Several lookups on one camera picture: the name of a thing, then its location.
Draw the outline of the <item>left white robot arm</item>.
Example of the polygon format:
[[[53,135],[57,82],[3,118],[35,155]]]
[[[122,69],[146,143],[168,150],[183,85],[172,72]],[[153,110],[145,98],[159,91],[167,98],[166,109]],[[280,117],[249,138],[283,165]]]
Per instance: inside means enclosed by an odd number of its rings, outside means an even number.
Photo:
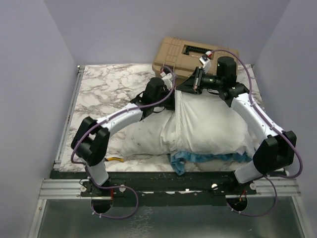
[[[109,175],[104,165],[109,139],[126,128],[154,113],[156,107],[171,104],[176,77],[169,73],[163,78],[153,77],[146,89],[124,108],[100,119],[86,117],[82,120],[72,142],[71,162],[83,164],[97,195],[109,191]]]

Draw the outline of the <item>white pillowcase blue trim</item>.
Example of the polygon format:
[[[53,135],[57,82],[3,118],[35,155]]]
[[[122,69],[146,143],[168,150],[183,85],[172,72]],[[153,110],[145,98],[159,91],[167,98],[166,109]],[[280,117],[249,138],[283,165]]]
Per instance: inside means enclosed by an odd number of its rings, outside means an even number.
[[[215,169],[212,162],[243,165],[252,160],[256,141],[245,121],[218,96],[175,92],[175,110],[166,111],[160,139],[173,170],[182,175],[185,164]]]

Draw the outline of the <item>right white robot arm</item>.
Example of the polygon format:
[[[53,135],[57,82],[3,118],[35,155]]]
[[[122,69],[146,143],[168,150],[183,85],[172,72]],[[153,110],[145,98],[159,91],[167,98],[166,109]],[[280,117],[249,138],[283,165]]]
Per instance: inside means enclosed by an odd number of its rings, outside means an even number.
[[[205,68],[195,68],[193,74],[176,87],[177,90],[202,94],[204,89],[218,92],[219,97],[251,128],[260,142],[253,159],[238,168],[235,177],[227,182],[228,190],[238,194],[247,182],[272,173],[293,163],[297,137],[293,131],[285,131],[275,124],[253,100],[251,88],[237,82],[237,64],[232,57],[217,59],[216,74],[207,76]]]

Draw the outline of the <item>white pillow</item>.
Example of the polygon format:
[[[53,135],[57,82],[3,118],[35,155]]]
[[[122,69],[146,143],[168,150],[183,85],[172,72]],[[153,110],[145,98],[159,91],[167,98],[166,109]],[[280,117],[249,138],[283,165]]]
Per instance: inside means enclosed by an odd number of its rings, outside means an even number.
[[[120,153],[163,155],[177,150],[175,112],[164,110],[127,126]]]

